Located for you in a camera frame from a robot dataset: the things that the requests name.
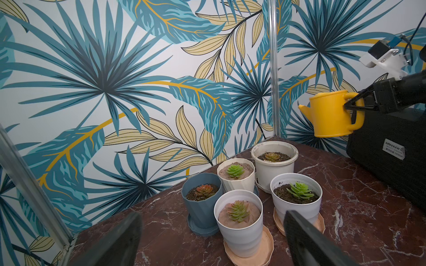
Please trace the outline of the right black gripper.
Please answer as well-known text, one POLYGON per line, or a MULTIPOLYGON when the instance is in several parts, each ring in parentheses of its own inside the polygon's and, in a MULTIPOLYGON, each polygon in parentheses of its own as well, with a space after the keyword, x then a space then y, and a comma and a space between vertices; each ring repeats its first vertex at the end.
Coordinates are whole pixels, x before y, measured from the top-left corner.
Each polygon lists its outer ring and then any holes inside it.
POLYGON ((383 80, 359 93, 346 93, 343 98, 346 110, 375 110, 382 114, 402 111, 416 104, 426 103, 426 71, 403 77, 383 80))

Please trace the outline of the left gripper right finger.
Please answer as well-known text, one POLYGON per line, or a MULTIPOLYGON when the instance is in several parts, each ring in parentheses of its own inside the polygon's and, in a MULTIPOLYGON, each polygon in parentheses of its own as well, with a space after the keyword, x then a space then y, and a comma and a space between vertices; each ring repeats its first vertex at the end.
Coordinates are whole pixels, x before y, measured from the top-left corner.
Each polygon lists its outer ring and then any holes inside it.
POLYGON ((295 266, 357 265, 297 211, 286 212, 284 229, 295 266))

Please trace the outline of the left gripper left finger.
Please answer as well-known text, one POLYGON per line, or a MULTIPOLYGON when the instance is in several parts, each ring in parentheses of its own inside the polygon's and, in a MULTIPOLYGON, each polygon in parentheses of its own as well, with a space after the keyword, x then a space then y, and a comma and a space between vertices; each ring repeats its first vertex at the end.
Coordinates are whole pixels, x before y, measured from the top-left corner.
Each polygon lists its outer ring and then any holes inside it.
POLYGON ((98 243, 72 262, 73 266, 132 266, 135 261, 143 221, 139 214, 129 214, 98 243))

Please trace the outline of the yellow watering can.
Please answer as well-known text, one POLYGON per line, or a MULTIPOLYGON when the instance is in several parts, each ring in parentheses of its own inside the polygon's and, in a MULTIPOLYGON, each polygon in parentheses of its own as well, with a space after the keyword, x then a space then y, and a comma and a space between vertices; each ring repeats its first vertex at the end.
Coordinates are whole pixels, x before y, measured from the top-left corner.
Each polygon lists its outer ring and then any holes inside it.
POLYGON ((314 126, 314 136, 319 138, 339 137, 359 130, 365 121, 365 112, 356 111, 356 121, 351 120, 351 113, 345 108, 349 100, 358 93, 342 90, 331 93, 318 93, 310 98, 310 106, 299 105, 300 112, 314 126))

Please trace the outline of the white pot dark soil succulent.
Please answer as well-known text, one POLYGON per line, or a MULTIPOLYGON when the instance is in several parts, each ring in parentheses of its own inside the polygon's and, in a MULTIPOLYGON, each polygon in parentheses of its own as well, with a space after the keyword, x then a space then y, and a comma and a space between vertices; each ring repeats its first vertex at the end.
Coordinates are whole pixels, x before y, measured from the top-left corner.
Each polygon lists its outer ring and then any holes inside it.
POLYGON ((320 214, 323 190, 314 179, 295 173, 280 174, 270 183, 274 203, 274 222, 282 235, 287 211, 297 211, 321 233, 325 232, 325 222, 320 214))

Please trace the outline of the white pot pink soil succulent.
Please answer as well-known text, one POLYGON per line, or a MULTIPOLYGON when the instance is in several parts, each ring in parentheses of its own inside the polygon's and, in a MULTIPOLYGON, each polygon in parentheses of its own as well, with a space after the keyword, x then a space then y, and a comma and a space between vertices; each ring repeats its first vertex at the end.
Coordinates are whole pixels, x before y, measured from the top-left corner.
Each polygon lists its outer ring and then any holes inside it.
POLYGON ((256 194, 246 190, 223 194, 214 206, 214 217, 234 265, 269 265, 274 239, 264 226, 264 208, 256 194))

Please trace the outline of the large white round pot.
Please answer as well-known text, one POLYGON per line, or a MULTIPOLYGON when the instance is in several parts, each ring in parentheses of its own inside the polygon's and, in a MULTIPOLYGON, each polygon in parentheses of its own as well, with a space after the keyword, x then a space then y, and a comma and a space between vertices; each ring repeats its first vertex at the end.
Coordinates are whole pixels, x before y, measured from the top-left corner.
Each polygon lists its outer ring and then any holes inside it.
POLYGON ((255 162, 256 183, 258 187, 271 194, 270 183, 279 174, 293 173, 298 159, 298 149, 284 141, 266 141, 251 150, 255 162))

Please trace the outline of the white ribbed pot green succulent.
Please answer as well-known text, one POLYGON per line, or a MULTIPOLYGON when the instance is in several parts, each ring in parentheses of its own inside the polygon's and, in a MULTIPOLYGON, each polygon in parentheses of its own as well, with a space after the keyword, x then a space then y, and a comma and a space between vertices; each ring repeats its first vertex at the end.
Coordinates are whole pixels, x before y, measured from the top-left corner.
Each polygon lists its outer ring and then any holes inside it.
POLYGON ((217 168, 224 192, 233 190, 256 191, 255 165, 244 158, 232 158, 224 161, 217 168))

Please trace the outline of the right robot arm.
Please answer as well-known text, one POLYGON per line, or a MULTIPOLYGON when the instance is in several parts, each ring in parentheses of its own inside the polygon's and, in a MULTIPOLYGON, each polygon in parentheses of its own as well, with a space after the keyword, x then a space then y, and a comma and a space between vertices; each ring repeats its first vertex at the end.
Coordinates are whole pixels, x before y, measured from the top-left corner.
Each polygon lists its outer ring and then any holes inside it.
POLYGON ((345 107, 363 111, 361 129, 349 136, 347 154, 389 184, 421 210, 426 209, 426 30, 421 26, 377 42, 365 55, 369 67, 379 65, 388 77, 359 92, 358 107, 350 100, 345 107))

